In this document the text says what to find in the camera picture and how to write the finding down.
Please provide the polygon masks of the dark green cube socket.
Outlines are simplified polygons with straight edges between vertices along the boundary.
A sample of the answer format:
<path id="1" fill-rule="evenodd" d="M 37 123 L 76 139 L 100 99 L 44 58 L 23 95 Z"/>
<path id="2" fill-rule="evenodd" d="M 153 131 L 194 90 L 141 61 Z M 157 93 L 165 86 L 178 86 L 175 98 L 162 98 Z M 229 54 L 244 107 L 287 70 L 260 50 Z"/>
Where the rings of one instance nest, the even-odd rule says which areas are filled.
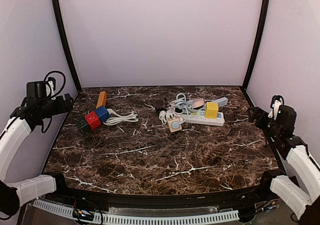
<path id="1" fill-rule="evenodd" d="M 84 117 L 79 117 L 75 120 L 76 127 L 82 134 L 90 132 L 92 129 Z"/>

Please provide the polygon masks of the red cube socket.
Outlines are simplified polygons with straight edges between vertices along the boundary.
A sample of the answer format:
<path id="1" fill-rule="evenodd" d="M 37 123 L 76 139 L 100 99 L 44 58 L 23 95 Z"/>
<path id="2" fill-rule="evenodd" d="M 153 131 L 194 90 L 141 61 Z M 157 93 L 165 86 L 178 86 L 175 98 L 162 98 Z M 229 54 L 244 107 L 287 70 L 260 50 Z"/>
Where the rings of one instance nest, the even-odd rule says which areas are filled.
<path id="1" fill-rule="evenodd" d="M 102 125 L 95 111 L 90 112 L 84 118 L 92 130 L 95 130 L 96 128 Z"/>

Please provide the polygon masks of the blue cube socket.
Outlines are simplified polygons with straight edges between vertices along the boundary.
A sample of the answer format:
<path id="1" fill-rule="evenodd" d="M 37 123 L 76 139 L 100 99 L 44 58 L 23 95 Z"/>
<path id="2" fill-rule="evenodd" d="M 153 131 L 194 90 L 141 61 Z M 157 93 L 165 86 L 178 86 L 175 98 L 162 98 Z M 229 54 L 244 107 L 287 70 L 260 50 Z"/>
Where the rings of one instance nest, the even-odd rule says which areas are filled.
<path id="1" fill-rule="evenodd" d="M 101 123 L 106 122 L 111 117 L 111 115 L 109 114 L 107 108 L 105 106 L 103 106 L 103 105 L 98 107 L 98 108 L 96 108 L 94 111 L 95 111 L 95 113 L 96 113 L 96 115 L 99 118 Z"/>

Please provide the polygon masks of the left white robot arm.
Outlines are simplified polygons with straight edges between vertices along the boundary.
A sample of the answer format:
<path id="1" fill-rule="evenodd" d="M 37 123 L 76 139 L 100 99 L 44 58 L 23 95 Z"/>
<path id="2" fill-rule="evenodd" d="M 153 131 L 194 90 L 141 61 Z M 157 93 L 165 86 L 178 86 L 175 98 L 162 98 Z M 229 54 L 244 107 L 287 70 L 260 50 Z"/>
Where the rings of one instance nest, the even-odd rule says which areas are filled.
<path id="1" fill-rule="evenodd" d="M 0 134 L 0 212 L 14 216 L 24 204 L 57 190 L 56 175 L 39 175 L 19 182 L 5 183 L 18 149 L 36 126 L 44 126 L 43 119 L 70 112 L 74 99 L 69 93 L 57 97 L 24 98 Z"/>

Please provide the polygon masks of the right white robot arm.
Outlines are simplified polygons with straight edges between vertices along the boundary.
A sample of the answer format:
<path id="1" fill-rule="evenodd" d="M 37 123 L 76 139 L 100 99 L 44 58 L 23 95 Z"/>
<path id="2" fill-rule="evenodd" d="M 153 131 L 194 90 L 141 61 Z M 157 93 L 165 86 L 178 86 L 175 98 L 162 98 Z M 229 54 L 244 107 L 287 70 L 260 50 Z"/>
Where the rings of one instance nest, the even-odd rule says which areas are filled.
<path id="1" fill-rule="evenodd" d="M 299 184 L 280 170 L 263 173 L 258 195 L 265 199 L 269 194 L 280 197 L 294 212 L 298 224 L 320 223 L 320 165 L 311 155 L 308 145 L 294 135 L 297 113 L 286 105 L 269 116 L 259 107 L 248 109 L 249 122 L 261 129 L 270 147 L 279 153 L 297 176 Z"/>

